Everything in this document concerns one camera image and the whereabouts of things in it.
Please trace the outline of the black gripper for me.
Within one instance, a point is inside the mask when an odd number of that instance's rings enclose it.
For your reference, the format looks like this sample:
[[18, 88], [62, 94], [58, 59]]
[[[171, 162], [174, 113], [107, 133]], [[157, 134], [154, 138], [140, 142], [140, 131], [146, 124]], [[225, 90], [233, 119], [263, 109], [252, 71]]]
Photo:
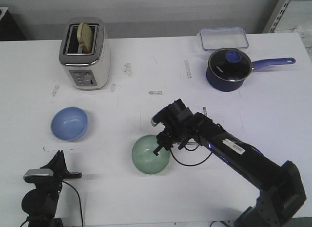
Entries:
[[158, 146], [153, 153], [158, 156], [162, 149], [171, 149], [173, 144], [180, 143], [178, 149], [182, 149], [191, 138], [191, 131], [185, 125], [193, 113], [185, 106], [181, 99], [175, 100], [168, 105], [170, 120], [168, 126], [160, 132], [156, 138]]
[[59, 185], [63, 180], [82, 178], [81, 172], [68, 171], [63, 150], [58, 150], [51, 161], [48, 164], [40, 167], [40, 169], [49, 169], [53, 172], [42, 178], [40, 183], [41, 186]]

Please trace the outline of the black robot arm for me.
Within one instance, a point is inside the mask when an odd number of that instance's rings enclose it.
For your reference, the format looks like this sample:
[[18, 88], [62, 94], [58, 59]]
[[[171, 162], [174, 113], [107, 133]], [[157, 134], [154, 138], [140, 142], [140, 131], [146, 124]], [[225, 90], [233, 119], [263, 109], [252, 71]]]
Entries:
[[21, 202], [22, 210], [28, 214], [29, 227], [62, 227], [61, 218], [56, 218], [56, 210], [62, 185], [68, 179], [80, 179], [80, 172], [69, 172], [64, 152], [56, 152], [51, 161], [37, 169], [28, 170], [23, 179], [35, 188], [25, 194]]
[[256, 205], [248, 207], [235, 221], [235, 227], [281, 227], [303, 206], [306, 193], [297, 166], [286, 161], [282, 166], [265, 157], [202, 113], [192, 113], [181, 99], [160, 110], [151, 124], [163, 124], [157, 135], [158, 147], [170, 150], [179, 143], [182, 149], [190, 139], [214, 155], [259, 189]]

